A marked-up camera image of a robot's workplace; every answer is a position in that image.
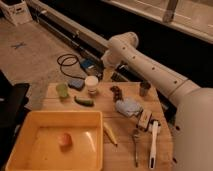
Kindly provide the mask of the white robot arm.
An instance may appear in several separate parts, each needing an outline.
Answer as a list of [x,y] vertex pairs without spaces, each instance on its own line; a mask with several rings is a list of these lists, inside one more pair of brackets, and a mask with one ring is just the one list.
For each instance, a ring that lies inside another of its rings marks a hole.
[[112,36],[102,56],[104,66],[125,62],[176,107],[173,171],[213,171],[213,88],[202,88],[142,54],[138,43],[134,32]]

